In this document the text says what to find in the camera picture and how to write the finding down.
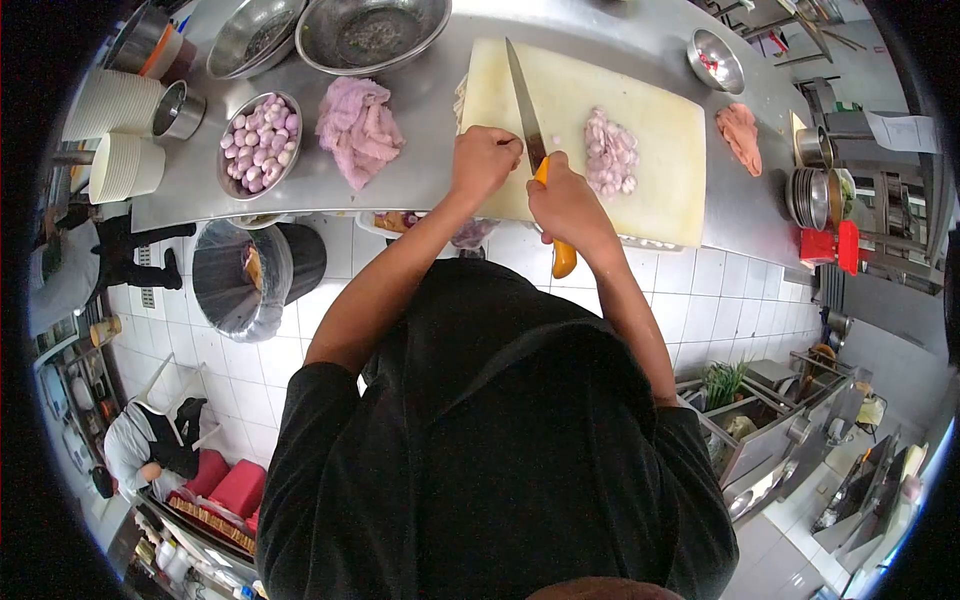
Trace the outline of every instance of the yellow knife handle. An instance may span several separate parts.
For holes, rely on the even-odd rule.
[[[546,185],[546,172],[549,166],[550,157],[548,156],[540,163],[534,180]],[[563,279],[573,273],[573,269],[577,266],[577,251],[573,250],[569,244],[556,239],[553,241],[553,250],[553,277]]]

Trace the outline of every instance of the shallot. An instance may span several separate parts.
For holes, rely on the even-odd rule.
[[[299,132],[300,116],[274,93],[233,117],[220,140],[228,177],[252,194],[269,188],[293,161]]]
[[[617,192],[629,195],[636,189],[631,167],[638,164],[636,137],[594,107],[584,126],[587,144],[587,183],[602,198]]]

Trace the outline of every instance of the trash can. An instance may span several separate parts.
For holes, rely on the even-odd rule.
[[[197,239],[193,289],[217,331],[234,342],[263,342],[276,335],[283,307],[315,288],[325,270],[324,241],[307,226],[248,230],[221,219]]]

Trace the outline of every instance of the white shirt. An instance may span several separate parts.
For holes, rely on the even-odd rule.
[[[120,493],[127,499],[134,498],[136,491],[147,485],[148,482],[140,469],[150,462],[150,442],[156,442],[150,422],[140,407],[133,408],[133,405],[134,402],[128,404],[113,420],[104,437],[107,470],[116,477]],[[186,479],[165,468],[150,485],[154,497],[164,502],[170,492],[185,483]]]
[[[90,299],[100,275],[100,256],[90,250],[98,244],[100,237],[93,221],[86,220],[64,231],[60,240],[60,268],[42,283],[37,278],[47,245],[30,254],[30,337],[43,333]]]

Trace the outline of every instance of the white plastic chair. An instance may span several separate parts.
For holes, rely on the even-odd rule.
[[[175,419],[177,418],[177,411],[182,406],[182,404],[186,401],[187,390],[190,389],[190,386],[194,383],[194,381],[200,378],[201,372],[206,368],[206,363],[202,363],[196,370],[194,370],[193,374],[190,375],[190,378],[187,380],[186,385],[183,387],[183,390],[178,394],[176,398],[174,398],[170,402],[170,405],[167,406],[166,409],[156,408],[155,406],[150,405],[150,400],[148,399],[148,395],[150,394],[150,391],[154,388],[154,384],[156,384],[156,381],[160,379],[160,375],[163,374],[163,369],[166,368],[167,363],[169,363],[170,359],[173,357],[174,357],[174,353],[170,352],[170,354],[167,355],[166,360],[164,360],[163,363],[156,370],[156,372],[154,373],[154,376],[151,377],[150,381],[147,382],[147,386],[143,388],[143,390],[141,390],[139,394],[136,395],[136,397],[132,400],[132,402],[136,402],[137,404],[139,404],[140,406],[142,406],[143,408],[145,408],[146,410],[150,411],[155,415],[161,415],[163,417],[166,417],[167,420],[170,421],[170,427],[174,430],[174,435],[177,436],[177,444],[183,446],[183,438],[180,436],[180,432],[177,429],[177,426],[175,425]],[[210,430],[209,433],[207,433],[205,436],[201,436],[196,442],[193,443],[192,449],[196,450],[198,448],[203,447],[204,442],[206,442],[210,438],[210,436],[220,431],[221,427],[222,425],[217,424],[217,426],[214,427],[212,430]]]

